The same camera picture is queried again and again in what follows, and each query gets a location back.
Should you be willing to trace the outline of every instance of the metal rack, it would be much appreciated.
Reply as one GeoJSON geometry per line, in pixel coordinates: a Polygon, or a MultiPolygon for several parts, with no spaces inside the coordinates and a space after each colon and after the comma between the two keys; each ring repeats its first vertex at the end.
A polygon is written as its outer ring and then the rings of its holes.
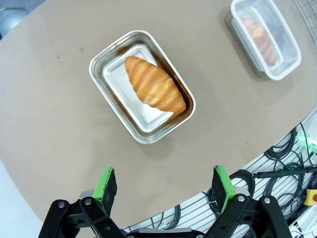
{"type": "Polygon", "coordinates": [[[317,0],[295,0],[317,46],[317,0]]]}

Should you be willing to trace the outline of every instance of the croissant in plastic container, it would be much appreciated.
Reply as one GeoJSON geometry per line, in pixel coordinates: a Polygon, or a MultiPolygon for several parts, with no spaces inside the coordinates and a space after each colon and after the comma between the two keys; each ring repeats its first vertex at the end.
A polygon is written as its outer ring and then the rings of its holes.
{"type": "Polygon", "coordinates": [[[124,65],[133,90],[143,103],[165,112],[185,111],[182,94],[163,69],[136,56],[127,57],[124,65]]]}
{"type": "Polygon", "coordinates": [[[275,65],[276,58],[267,30],[246,17],[241,17],[241,19],[266,63],[270,66],[275,65]]]}

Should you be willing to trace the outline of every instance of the screw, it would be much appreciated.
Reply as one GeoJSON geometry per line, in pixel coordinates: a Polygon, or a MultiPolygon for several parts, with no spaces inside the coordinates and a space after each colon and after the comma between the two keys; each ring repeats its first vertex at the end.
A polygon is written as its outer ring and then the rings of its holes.
{"type": "Polygon", "coordinates": [[[64,202],[59,202],[59,203],[58,203],[58,207],[59,207],[59,208],[63,208],[64,206],[65,206],[65,203],[64,203],[64,202]]]}
{"type": "Polygon", "coordinates": [[[91,199],[90,199],[90,198],[87,198],[87,199],[85,200],[85,204],[86,204],[86,205],[90,205],[90,204],[91,204],[91,199]]]}
{"type": "Polygon", "coordinates": [[[238,201],[243,202],[245,200],[244,196],[238,196],[238,201]]]}
{"type": "Polygon", "coordinates": [[[271,202],[271,200],[270,200],[268,197],[266,197],[266,198],[264,199],[264,203],[269,204],[270,202],[271,202]]]}

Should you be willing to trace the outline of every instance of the table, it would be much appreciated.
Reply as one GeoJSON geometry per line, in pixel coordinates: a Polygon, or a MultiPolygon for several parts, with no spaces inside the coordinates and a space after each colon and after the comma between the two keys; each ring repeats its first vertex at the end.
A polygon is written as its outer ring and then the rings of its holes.
{"type": "Polygon", "coordinates": [[[303,56],[281,81],[255,75],[225,24],[228,0],[47,0],[28,15],[0,41],[0,159],[40,219],[114,167],[111,216],[136,223],[208,188],[214,165],[243,167],[308,115],[314,41],[293,1],[276,4],[303,56]],[[152,145],[130,136],[88,73],[92,57],[135,29],[153,35],[197,103],[152,145]]]}

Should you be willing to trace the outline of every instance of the pastry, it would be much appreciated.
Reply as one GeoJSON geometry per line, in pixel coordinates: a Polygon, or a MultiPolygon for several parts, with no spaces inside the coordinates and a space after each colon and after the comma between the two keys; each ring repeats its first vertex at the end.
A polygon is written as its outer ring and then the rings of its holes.
{"type": "Polygon", "coordinates": [[[182,94],[163,69],[136,56],[127,57],[124,65],[132,87],[143,103],[165,112],[185,111],[182,94]]]}
{"type": "Polygon", "coordinates": [[[256,43],[265,62],[270,66],[275,65],[276,58],[267,30],[246,17],[241,17],[241,19],[252,39],[256,43]]]}

